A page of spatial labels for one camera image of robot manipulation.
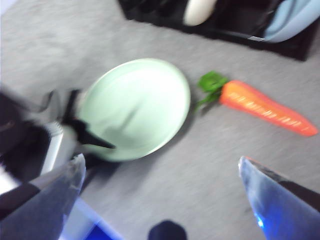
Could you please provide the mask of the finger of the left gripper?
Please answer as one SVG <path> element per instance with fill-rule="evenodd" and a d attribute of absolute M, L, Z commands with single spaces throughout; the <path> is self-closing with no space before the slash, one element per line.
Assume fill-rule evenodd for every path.
<path fill-rule="evenodd" d="M 77 98 L 80 93 L 80 89 L 73 89 L 69 92 L 69 97 L 63 114 L 64 122 L 69 122 L 75 118 Z"/>
<path fill-rule="evenodd" d="M 90 133 L 87 130 L 87 124 L 82 120 L 76 118 L 64 118 L 62 123 L 71 127 L 75 131 L 76 139 L 82 145 L 94 145 L 108 149 L 116 148 L 114 144 L 103 140 L 93 133 Z"/>

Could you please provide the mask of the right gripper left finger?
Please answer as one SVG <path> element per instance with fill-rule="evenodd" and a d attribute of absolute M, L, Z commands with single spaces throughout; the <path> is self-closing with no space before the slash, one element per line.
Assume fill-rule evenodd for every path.
<path fill-rule="evenodd" d="M 57 240 L 86 175 L 83 154 L 0 195 L 2 240 Z"/>

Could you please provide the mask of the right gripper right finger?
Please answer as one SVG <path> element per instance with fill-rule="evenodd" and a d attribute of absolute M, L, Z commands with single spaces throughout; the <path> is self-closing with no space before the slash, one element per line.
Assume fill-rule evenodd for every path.
<path fill-rule="evenodd" d="M 267 240 L 318 240 L 320 194 L 259 162 L 242 156 L 238 162 L 257 225 Z"/>

